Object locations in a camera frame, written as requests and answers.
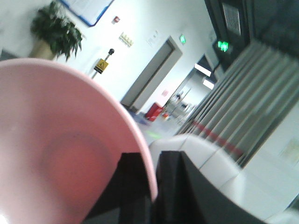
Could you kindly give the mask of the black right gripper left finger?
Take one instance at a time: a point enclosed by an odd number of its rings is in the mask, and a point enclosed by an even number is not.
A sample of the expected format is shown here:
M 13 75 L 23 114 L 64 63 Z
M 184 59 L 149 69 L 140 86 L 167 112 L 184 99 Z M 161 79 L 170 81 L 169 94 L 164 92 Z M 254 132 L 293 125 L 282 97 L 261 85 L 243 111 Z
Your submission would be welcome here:
M 150 189 L 139 153 L 123 153 L 103 193 L 82 223 L 149 224 Z

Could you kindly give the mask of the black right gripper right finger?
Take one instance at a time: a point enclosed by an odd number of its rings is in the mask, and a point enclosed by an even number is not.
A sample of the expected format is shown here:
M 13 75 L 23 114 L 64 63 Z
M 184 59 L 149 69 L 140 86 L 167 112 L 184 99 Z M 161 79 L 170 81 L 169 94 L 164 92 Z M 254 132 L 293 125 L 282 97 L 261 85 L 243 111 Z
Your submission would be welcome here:
M 162 151 L 157 164 L 154 224 L 261 224 L 224 196 L 184 152 Z

